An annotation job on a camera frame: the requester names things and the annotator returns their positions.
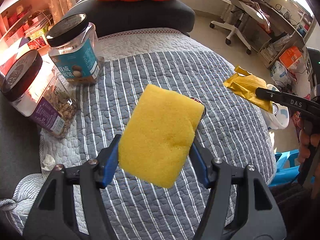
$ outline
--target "teal label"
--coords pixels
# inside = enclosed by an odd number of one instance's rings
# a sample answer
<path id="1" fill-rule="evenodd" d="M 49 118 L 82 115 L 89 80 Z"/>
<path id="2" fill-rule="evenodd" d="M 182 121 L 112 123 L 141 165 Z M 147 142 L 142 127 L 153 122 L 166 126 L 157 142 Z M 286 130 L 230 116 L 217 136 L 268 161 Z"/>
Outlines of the teal label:
<path id="1" fill-rule="evenodd" d="M 89 39 L 75 52 L 50 58 L 66 79 L 81 79 L 95 75 L 95 70 L 98 67 Z"/>

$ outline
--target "red basket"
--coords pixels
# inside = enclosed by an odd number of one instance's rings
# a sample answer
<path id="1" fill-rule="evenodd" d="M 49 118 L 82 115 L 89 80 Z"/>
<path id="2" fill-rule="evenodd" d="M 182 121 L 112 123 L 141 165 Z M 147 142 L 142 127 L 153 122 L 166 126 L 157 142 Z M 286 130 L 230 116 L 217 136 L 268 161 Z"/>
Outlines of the red basket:
<path id="1" fill-rule="evenodd" d="M 24 36 L 23 26 L 21 26 L 15 33 L 5 42 L 9 47 L 14 44 L 18 39 Z"/>
<path id="2" fill-rule="evenodd" d="M 14 25 L 14 23 L 18 21 L 18 16 L 17 13 L 14 13 L 9 19 L 8 19 L 8 24 L 9 27 L 11 27 L 12 25 Z"/>

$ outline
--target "jar label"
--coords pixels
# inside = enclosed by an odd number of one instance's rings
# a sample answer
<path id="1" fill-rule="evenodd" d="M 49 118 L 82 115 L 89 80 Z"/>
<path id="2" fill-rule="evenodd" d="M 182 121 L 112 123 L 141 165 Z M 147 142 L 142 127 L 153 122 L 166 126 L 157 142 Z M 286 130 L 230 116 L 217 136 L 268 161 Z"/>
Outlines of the jar label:
<path id="1" fill-rule="evenodd" d="M 77 51 L 50 58 L 69 82 L 91 81 L 99 68 L 89 39 Z"/>
<path id="2" fill-rule="evenodd" d="M 61 133 L 65 123 L 58 111 L 44 97 L 40 99 L 29 118 L 42 128 L 57 135 Z"/>

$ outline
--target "white tissue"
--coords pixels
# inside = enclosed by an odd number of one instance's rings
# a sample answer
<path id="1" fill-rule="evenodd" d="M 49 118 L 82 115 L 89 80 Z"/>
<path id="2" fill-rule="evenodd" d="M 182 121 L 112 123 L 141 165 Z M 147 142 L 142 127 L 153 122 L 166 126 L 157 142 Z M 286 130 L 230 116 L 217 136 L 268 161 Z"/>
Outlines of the white tissue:
<path id="1" fill-rule="evenodd" d="M 41 167 L 41 169 L 44 171 L 52 171 L 56 165 L 55 159 L 49 154 L 47 154 L 44 157 L 44 160 L 42 161 L 42 163 L 43 163 L 44 167 Z"/>

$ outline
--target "jar with teal label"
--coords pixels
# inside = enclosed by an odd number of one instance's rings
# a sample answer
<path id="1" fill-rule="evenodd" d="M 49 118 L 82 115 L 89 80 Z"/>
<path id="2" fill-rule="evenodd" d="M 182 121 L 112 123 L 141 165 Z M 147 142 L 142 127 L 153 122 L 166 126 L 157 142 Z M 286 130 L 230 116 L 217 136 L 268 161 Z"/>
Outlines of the jar with teal label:
<path id="1" fill-rule="evenodd" d="M 95 26 L 84 13 L 71 15 L 47 33 L 49 57 L 73 85 L 95 84 L 104 67 Z"/>

